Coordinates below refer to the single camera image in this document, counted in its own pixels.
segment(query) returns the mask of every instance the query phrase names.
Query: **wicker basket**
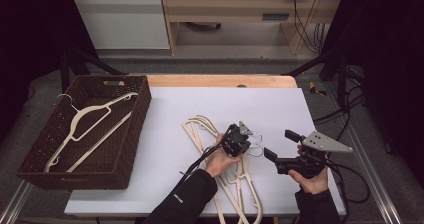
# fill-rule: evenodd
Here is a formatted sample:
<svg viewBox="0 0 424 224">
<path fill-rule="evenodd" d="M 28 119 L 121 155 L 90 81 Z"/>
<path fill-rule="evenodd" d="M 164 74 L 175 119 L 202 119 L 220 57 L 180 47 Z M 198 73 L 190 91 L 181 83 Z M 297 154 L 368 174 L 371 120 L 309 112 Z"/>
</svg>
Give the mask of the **wicker basket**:
<svg viewBox="0 0 424 224">
<path fill-rule="evenodd" d="M 138 96 L 111 105 L 111 112 L 79 141 L 69 141 L 58 163 L 44 168 L 70 133 L 70 124 L 78 110 L 103 105 L 129 92 Z M 133 169 L 139 136 L 151 101 L 146 76 L 78 76 L 25 157 L 17 176 L 43 189 L 126 189 Z M 74 137 L 79 137 L 107 112 L 103 108 L 84 115 Z M 131 112 L 130 118 L 116 129 L 73 172 L 66 172 L 87 150 L 116 123 Z"/>
</svg>

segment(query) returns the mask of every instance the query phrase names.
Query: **aluminum rail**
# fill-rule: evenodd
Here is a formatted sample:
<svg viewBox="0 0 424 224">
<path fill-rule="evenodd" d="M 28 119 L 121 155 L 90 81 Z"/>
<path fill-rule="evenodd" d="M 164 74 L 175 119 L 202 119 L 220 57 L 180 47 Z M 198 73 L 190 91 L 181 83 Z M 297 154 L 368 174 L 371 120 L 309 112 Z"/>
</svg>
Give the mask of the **aluminum rail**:
<svg viewBox="0 0 424 224">
<path fill-rule="evenodd" d="M 0 224 L 13 224 L 18 218 L 19 213 L 23 205 L 26 202 L 33 185 L 27 181 L 21 181 L 21 184 L 17 188 L 15 194 L 10 200 L 9 204 L 2 211 L 0 215 Z"/>
<path fill-rule="evenodd" d="M 336 98 L 336 91 L 334 85 L 330 85 L 327 82 L 324 82 L 325 88 L 329 93 L 329 96 L 334 104 L 336 109 L 339 108 L 339 104 Z M 341 117 L 342 123 L 345 124 L 347 121 L 346 117 Z M 390 199 L 389 194 L 387 193 L 386 188 L 384 187 L 383 182 L 381 181 L 377 171 L 375 170 L 373 164 L 371 163 L 368 155 L 366 154 L 361 141 L 358 138 L 358 135 L 355 132 L 353 126 L 347 124 L 347 134 L 348 138 L 351 141 L 353 153 L 355 154 L 356 160 L 358 161 L 359 167 L 361 168 L 364 178 L 367 180 L 367 183 L 371 189 L 371 192 L 374 196 L 375 202 L 377 203 L 378 208 L 380 209 L 381 215 L 383 216 L 387 224 L 401 224 L 402 220 L 393 205 L 392 200 Z"/>
</svg>

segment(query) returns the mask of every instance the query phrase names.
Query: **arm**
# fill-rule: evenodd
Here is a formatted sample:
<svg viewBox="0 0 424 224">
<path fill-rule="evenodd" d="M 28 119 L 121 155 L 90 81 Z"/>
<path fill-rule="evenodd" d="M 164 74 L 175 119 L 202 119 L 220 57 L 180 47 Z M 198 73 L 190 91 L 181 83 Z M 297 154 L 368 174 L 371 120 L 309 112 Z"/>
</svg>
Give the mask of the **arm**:
<svg viewBox="0 0 424 224">
<path fill-rule="evenodd" d="M 218 135 L 217 143 L 221 138 L 222 135 Z M 205 170 L 195 171 L 153 210 L 143 224 L 195 223 L 218 190 L 214 178 L 240 160 L 240 156 L 230 157 L 222 148 L 217 149 L 208 157 Z"/>
<path fill-rule="evenodd" d="M 328 189 L 327 167 L 318 176 L 311 179 L 304 178 L 294 170 L 290 170 L 289 175 L 302 187 L 295 194 L 300 211 L 298 224 L 341 223 L 336 205 Z"/>
<path fill-rule="evenodd" d="M 168 195 L 143 224 L 195 223 L 218 188 L 204 170 L 195 171 L 175 193 Z"/>
</svg>

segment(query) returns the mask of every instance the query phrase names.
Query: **white table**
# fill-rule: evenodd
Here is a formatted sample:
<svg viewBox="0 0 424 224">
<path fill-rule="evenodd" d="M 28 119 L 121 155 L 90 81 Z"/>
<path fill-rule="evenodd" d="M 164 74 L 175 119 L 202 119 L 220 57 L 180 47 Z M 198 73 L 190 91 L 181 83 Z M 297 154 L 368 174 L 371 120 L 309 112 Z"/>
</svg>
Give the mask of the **white table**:
<svg viewBox="0 0 424 224">
<path fill-rule="evenodd" d="M 149 214 L 180 180 L 180 171 L 199 157 L 182 128 L 196 114 L 208 117 L 220 132 L 242 120 L 262 134 L 261 145 L 279 157 L 297 156 L 296 143 L 284 137 L 290 129 L 308 135 L 315 130 L 303 93 L 298 88 L 151 87 L 152 102 L 140 134 L 134 169 L 126 190 L 75 190 L 65 213 L 77 216 L 143 216 Z M 201 132 L 203 145 L 214 137 Z M 265 157 L 248 157 L 249 173 L 263 204 L 264 216 L 298 213 L 294 193 L 299 186 L 287 175 L 278 175 Z M 252 195 L 243 183 L 245 213 L 256 215 Z M 339 214 L 345 209 L 330 173 L 330 191 Z M 225 193 L 218 198 L 225 214 L 236 214 Z M 203 214 L 215 214 L 210 202 Z"/>
</svg>

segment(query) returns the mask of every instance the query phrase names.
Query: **white plastic hanger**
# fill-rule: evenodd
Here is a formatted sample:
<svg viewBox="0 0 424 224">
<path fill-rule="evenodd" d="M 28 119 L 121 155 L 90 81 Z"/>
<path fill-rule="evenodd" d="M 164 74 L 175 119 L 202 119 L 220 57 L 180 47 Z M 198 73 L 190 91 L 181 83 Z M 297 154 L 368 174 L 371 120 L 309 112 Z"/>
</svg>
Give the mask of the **white plastic hanger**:
<svg viewBox="0 0 424 224">
<path fill-rule="evenodd" d="M 201 116 L 201 115 L 196 115 L 194 117 L 191 117 L 183 123 L 184 130 L 187 132 L 189 137 L 192 139 L 192 141 L 196 145 L 197 149 L 199 150 L 200 154 L 203 154 L 203 146 L 200 142 L 200 137 L 199 137 L 199 134 L 197 132 L 197 128 L 196 128 L 195 124 L 198 124 L 199 128 L 201 128 L 201 129 L 204 128 L 204 129 L 208 130 L 215 137 L 218 136 L 219 132 L 208 118 Z M 230 199 L 230 202 L 233 204 L 234 209 L 236 210 L 237 214 L 240 217 L 238 223 L 239 224 L 242 224 L 242 223 L 248 224 L 249 222 L 248 222 L 248 220 L 247 220 L 247 218 L 246 218 L 246 216 L 244 215 L 244 212 L 243 212 L 243 199 L 242 199 L 242 194 L 241 194 L 241 179 L 246 178 L 248 185 L 249 185 L 249 187 L 252 191 L 252 194 L 253 194 L 253 198 L 254 198 L 253 205 L 258 209 L 258 214 L 257 214 L 257 217 L 256 217 L 254 224 L 259 224 L 262 220 L 262 213 L 263 213 L 262 204 L 260 202 L 260 199 L 259 199 L 259 196 L 256 192 L 256 189 L 253 186 L 253 182 L 252 182 L 252 179 L 251 179 L 251 177 L 250 177 L 250 175 L 247 171 L 247 168 L 248 168 L 247 157 L 245 155 L 243 155 L 242 161 L 237 163 L 237 170 L 235 170 L 235 179 L 230 180 L 230 178 L 227 174 L 227 179 L 228 179 L 229 183 L 236 185 L 238 201 L 235 200 L 233 194 L 231 193 L 230 189 L 228 188 L 228 186 L 225 183 L 225 181 L 223 180 L 223 178 L 221 176 L 219 176 L 219 177 L 217 177 L 217 180 L 220 183 L 221 187 L 223 188 L 224 192 L 227 194 L 228 198 Z M 219 200 L 215 200 L 215 197 L 214 197 L 214 201 L 215 201 L 215 206 L 217 207 L 217 212 L 218 212 L 218 217 L 219 217 L 220 223 L 221 224 L 225 223 L 225 219 L 224 219 L 223 214 L 222 214 L 222 208 L 219 204 Z"/>
<path fill-rule="evenodd" d="M 129 93 L 127 93 L 125 95 L 122 95 L 122 96 L 120 96 L 120 97 L 118 97 L 118 98 L 116 98 L 116 99 L 114 99 L 114 100 L 112 100 L 112 101 L 110 101 L 110 102 L 108 102 L 106 104 L 103 104 L 103 105 L 100 105 L 100 106 L 89 106 L 89 107 L 86 107 L 86 108 L 84 108 L 82 110 L 78 110 L 71 103 L 71 106 L 77 111 L 77 114 L 72 118 L 71 129 L 69 131 L 68 136 L 62 142 L 62 144 L 59 146 L 59 148 L 56 150 L 56 152 L 50 157 L 49 161 L 47 162 L 47 164 L 46 164 L 46 166 L 44 168 L 44 171 L 45 172 L 49 172 L 50 171 L 50 168 L 52 166 L 56 165 L 59 162 L 59 154 L 62 152 L 63 148 L 65 148 L 65 146 L 68 144 L 68 142 L 70 140 L 73 140 L 73 141 L 79 141 L 79 140 L 81 140 L 85 135 L 87 135 L 87 133 L 89 133 L 103 119 L 105 119 L 112 112 L 112 110 L 110 109 L 110 106 L 112 104 L 115 104 L 116 102 L 121 101 L 121 100 L 129 100 L 129 99 L 131 99 L 131 97 L 137 96 L 137 95 L 138 95 L 138 93 L 136 93 L 136 92 L 129 92 Z M 93 126 L 91 126 L 87 131 L 85 131 L 80 137 L 76 138 L 76 137 L 73 136 L 74 135 L 74 132 L 75 132 L 75 129 L 77 127 L 78 122 L 81 120 L 81 118 L 84 115 L 86 115 L 87 113 L 90 113 L 92 111 L 100 110 L 100 109 L 103 109 L 103 108 L 106 108 L 107 109 L 107 113 L 106 114 L 104 114 L 96 123 L 93 124 Z"/>
<path fill-rule="evenodd" d="M 130 118 L 130 116 L 131 112 L 129 112 L 126 116 L 124 116 L 124 118 L 122 118 L 118 123 L 116 123 L 115 126 L 113 126 L 102 138 L 100 138 L 100 140 L 97 141 L 86 153 L 84 153 L 84 155 L 82 155 L 80 159 L 78 159 L 78 161 L 75 162 L 75 164 L 66 172 L 73 172 L 75 168 L 77 168 L 85 159 L 87 159 L 87 157 L 90 156 L 91 153 L 93 153 L 97 149 L 97 147 L 99 147 L 110 135 L 112 135 L 112 133 L 116 129 L 118 129 L 122 124 L 124 124 L 124 122 Z"/>
</svg>

